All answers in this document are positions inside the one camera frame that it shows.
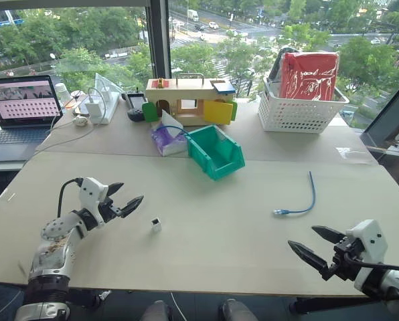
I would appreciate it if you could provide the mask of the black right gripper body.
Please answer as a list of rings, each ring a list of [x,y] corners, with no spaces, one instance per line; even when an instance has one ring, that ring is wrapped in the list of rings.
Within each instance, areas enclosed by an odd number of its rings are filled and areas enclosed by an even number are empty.
[[[345,236],[339,241],[333,241],[334,256],[329,268],[322,273],[322,278],[327,281],[332,276],[337,276],[343,281],[354,281],[357,277],[360,266],[354,263],[364,250],[360,239]]]

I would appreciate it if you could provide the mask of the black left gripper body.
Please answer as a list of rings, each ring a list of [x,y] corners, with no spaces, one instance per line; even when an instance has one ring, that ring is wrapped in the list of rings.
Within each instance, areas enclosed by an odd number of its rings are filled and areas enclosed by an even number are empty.
[[[98,211],[105,223],[121,216],[121,209],[115,207],[113,203],[114,201],[111,198],[106,197],[103,202],[98,204]]]

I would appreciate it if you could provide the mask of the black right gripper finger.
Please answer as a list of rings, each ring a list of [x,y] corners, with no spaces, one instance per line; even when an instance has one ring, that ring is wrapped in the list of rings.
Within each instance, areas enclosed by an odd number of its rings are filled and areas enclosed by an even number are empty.
[[[327,273],[327,262],[316,255],[313,250],[296,241],[287,241],[289,247],[307,264],[316,269],[321,275]]]
[[[321,236],[324,240],[334,245],[342,244],[346,240],[345,234],[327,226],[314,225],[311,227],[311,229],[319,236]]]

